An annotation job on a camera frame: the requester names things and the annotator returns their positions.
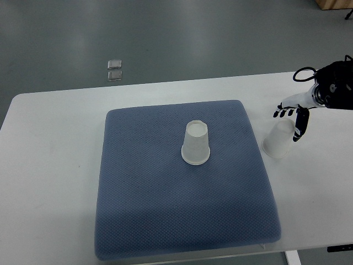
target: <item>wooden box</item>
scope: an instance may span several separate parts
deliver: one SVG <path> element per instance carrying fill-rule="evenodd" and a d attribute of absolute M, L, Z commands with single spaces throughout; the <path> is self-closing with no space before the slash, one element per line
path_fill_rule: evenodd
<path fill-rule="evenodd" d="M 322 10 L 353 8 L 353 0 L 315 0 Z"/>

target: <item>textured fabric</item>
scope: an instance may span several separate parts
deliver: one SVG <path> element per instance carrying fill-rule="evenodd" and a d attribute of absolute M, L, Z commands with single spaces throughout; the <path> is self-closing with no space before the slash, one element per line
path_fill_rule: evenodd
<path fill-rule="evenodd" d="M 181 157 L 191 120 L 208 126 L 210 158 Z M 107 114 L 95 227 L 99 259 L 235 247 L 281 236 L 270 182 L 238 100 Z"/>

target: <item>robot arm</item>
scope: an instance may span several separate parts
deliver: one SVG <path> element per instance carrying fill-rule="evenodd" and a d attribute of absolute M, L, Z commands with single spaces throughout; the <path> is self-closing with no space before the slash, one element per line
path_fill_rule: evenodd
<path fill-rule="evenodd" d="M 307 79 L 297 79 L 303 70 L 313 70 L 314 75 Z M 293 80 L 305 82 L 315 79 L 308 92 L 285 98 L 277 107 L 274 118 L 282 118 L 288 111 L 291 116 L 296 110 L 296 128 L 293 141 L 298 141 L 306 132 L 309 122 L 309 110 L 312 108 L 351 109 L 353 110 L 353 59 L 346 55 L 344 61 L 337 61 L 318 71 L 305 67 L 295 72 Z"/>

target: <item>gray floor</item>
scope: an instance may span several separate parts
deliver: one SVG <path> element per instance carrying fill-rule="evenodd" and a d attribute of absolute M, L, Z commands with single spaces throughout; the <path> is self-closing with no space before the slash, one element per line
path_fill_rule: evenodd
<path fill-rule="evenodd" d="M 353 55 L 348 11 L 314 0 L 0 0 L 0 126 L 19 93 L 321 68 Z M 110 59 L 122 59 L 122 81 L 107 81 Z M 304 265 L 353 262 L 325 248 L 299 255 Z M 277 253 L 188 264 L 286 262 Z"/>

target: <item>translucent white cup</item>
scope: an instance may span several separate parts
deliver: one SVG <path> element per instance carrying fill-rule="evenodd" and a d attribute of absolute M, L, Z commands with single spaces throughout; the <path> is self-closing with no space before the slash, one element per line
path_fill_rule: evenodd
<path fill-rule="evenodd" d="M 263 140 L 262 146 L 266 154 L 273 158 L 283 158 L 293 141 L 294 121 L 281 118 Z"/>
<path fill-rule="evenodd" d="M 186 163 L 194 166 L 201 165 L 208 160 L 210 148 L 207 124 L 201 120 L 193 120 L 186 125 L 181 156 Z"/>

